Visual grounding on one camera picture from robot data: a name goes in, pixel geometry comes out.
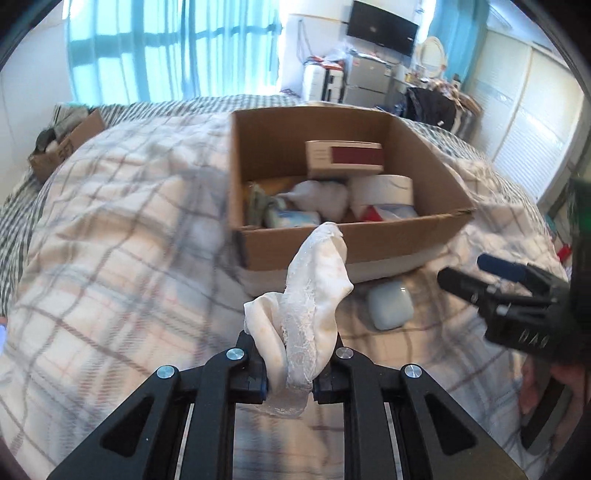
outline sheer curtain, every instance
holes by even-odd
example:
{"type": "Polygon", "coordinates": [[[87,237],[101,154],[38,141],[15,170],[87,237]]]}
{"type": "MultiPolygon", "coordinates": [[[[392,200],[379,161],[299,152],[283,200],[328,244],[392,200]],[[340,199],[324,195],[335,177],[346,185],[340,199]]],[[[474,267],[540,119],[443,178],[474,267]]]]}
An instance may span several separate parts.
{"type": "Polygon", "coordinates": [[[437,0],[429,36],[441,40],[447,55],[446,77],[455,73],[465,85],[486,38],[488,0],[437,0]]]}
{"type": "Polygon", "coordinates": [[[70,0],[64,9],[79,102],[265,94],[277,83],[279,0],[70,0]]]}

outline wall-mounted tv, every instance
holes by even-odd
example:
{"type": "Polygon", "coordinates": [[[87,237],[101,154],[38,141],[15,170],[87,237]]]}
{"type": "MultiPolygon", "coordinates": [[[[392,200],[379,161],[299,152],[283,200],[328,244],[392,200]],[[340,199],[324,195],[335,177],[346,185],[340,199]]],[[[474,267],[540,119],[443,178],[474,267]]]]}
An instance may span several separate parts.
{"type": "Polygon", "coordinates": [[[355,1],[347,35],[411,56],[417,30],[418,25],[405,18],[355,1]]]}

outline white cloth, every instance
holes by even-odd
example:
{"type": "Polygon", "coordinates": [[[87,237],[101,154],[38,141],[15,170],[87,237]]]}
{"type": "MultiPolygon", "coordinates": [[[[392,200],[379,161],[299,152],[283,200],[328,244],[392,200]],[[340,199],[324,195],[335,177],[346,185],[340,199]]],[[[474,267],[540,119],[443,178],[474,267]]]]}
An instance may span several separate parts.
{"type": "Polygon", "coordinates": [[[306,180],[279,196],[303,212],[318,212],[330,222],[340,222],[349,208],[349,189],[336,181],[306,180]]]}
{"type": "Polygon", "coordinates": [[[292,260],[285,292],[265,293],[244,304],[244,329],[267,368],[265,411],[283,417],[304,411],[312,380],[335,349],[335,310],[353,290],[346,258],[343,234],[334,223],[323,223],[292,260]]]}

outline small cardboard box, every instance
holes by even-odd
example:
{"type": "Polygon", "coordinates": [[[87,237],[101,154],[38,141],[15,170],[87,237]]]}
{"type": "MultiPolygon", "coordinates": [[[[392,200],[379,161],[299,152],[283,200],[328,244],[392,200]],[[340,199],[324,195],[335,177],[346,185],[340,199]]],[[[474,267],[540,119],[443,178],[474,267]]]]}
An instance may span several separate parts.
{"type": "Polygon", "coordinates": [[[232,115],[231,135],[228,217],[238,247],[239,275],[251,295],[283,291],[287,267],[313,227],[245,225],[242,186],[305,176],[306,141],[379,143],[384,174],[413,180],[419,218],[339,225],[353,283],[423,265],[472,219],[472,202],[451,173],[412,130],[388,113],[322,106],[244,110],[232,115]]]}
{"type": "Polygon", "coordinates": [[[100,112],[95,110],[78,125],[70,135],[60,143],[57,150],[50,153],[33,153],[29,156],[29,163],[37,180],[45,183],[55,169],[64,163],[84,143],[97,136],[105,129],[100,112]]]}

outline checkered bedding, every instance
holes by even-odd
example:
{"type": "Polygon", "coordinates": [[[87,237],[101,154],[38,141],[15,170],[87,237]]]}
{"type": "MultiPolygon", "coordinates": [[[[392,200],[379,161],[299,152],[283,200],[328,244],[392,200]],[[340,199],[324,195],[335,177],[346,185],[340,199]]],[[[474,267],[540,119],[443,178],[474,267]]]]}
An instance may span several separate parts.
{"type": "MultiPolygon", "coordinates": [[[[413,128],[426,141],[436,132],[413,128]]],[[[122,122],[46,184],[0,357],[2,435],[33,480],[158,366],[201,365],[238,337],[250,298],[225,223],[228,133],[219,113],[122,122]]],[[[378,364],[421,364],[535,479],[545,455],[519,442],[522,358],[486,343],[474,308],[442,292],[436,275],[447,265],[475,273],[484,251],[564,272],[539,213],[513,202],[475,151],[440,140],[442,149],[429,144],[478,207],[475,220],[439,258],[402,275],[412,321],[372,330],[368,286],[358,285],[337,310],[339,332],[378,364]]],[[[298,420],[239,406],[234,478],[341,478],[342,434],[340,406],[310,402],[298,420]]]]}
{"type": "MultiPolygon", "coordinates": [[[[114,127],[125,121],[159,116],[233,112],[251,108],[294,106],[299,103],[297,97],[289,95],[229,95],[181,102],[103,105],[99,110],[105,125],[114,127]]],[[[54,125],[64,118],[68,109],[67,105],[56,106],[51,124],[54,125]]],[[[0,207],[0,317],[7,315],[12,292],[22,275],[33,229],[41,218],[51,183],[49,180],[42,187],[29,168],[23,180],[15,186],[12,195],[0,207]]]]}

